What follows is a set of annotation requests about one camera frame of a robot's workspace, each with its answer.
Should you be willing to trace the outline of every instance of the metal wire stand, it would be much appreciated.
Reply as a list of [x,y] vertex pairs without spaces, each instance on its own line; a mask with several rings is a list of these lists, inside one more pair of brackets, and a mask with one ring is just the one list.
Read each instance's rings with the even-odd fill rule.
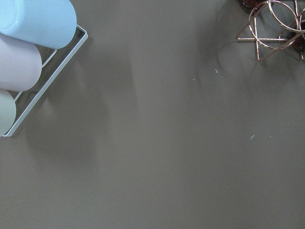
[[[76,32],[81,33],[81,37],[80,37],[79,41],[72,47],[72,49],[69,51],[69,53],[64,57],[63,61],[61,61],[56,66],[55,71],[48,77],[48,79],[46,79],[46,81],[41,86],[39,86],[38,91],[33,91],[33,93],[35,93],[35,96],[30,100],[30,102],[27,104],[27,106],[24,107],[20,111],[20,115],[18,115],[16,117],[14,124],[9,129],[9,131],[5,135],[3,135],[4,137],[10,137],[14,134],[16,129],[19,127],[19,125],[22,123],[22,121],[26,118],[28,113],[31,111],[31,109],[34,107],[34,105],[38,102],[38,100],[41,98],[41,96],[45,93],[45,91],[48,89],[48,87],[51,85],[51,83],[55,80],[55,78],[58,76],[58,74],[63,70],[63,68],[66,66],[66,64],[70,61],[70,59],[75,55],[75,53],[79,50],[79,48],[87,40],[88,34],[87,34],[86,30],[83,29],[81,26],[77,25]],[[43,63],[43,65],[42,65],[43,68],[46,67],[51,62],[51,60],[53,59],[53,57],[55,56],[56,53],[57,53],[57,50],[53,50],[51,55]],[[17,102],[22,97],[23,94],[24,94],[24,92],[17,93],[17,95],[14,98],[15,102]]]
[[[294,3],[293,8],[288,6],[287,4],[283,3],[283,1],[266,0],[266,1],[258,4],[255,8],[252,9],[250,16],[249,16],[248,23],[243,27],[243,29],[240,31],[240,33],[236,36],[236,39],[239,42],[255,42],[256,58],[259,61],[264,61],[267,58],[269,58],[270,56],[274,55],[275,53],[290,47],[296,41],[296,39],[299,38],[300,36],[302,36],[303,39],[305,39],[305,35],[304,35],[305,30],[302,30],[302,27],[301,27],[301,24],[303,22],[305,22],[305,20],[302,20],[302,16],[305,13],[305,9],[303,9],[299,13],[297,0],[290,0],[290,1],[293,1],[293,3]],[[293,15],[295,20],[288,25],[281,22],[273,10],[273,4],[281,4],[282,6],[284,6]],[[262,10],[266,6],[268,6],[269,11],[270,11],[271,15],[273,16],[273,18],[275,19],[275,21],[278,22],[284,28],[284,30],[279,34],[278,38],[259,38],[258,37],[256,18],[261,14]],[[252,38],[241,38],[240,35],[245,31],[245,29],[247,27],[249,27],[249,30],[253,37]],[[282,36],[285,31],[293,32],[293,33],[295,33],[295,36],[293,38],[283,38]],[[270,42],[281,42],[283,44],[279,47],[274,47],[274,46],[267,44]],[[260,52],[260,46],[266,47],[268,49],[272,49],[273,51],[271,53],[269,53],[268,55],[266,55],[265,57],[262,57],[261,52]],[[302,60],[304,61],[305,60],[304,53],[301,52],[300,55],[301,55]]]

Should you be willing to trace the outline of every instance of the gray table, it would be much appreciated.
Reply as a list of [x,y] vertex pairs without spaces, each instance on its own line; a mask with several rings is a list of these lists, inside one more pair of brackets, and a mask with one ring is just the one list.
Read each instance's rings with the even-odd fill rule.
[[1,229],[305,228],[293,49],[258,63],[237,1],[72,3],[89,39],[0,138]]

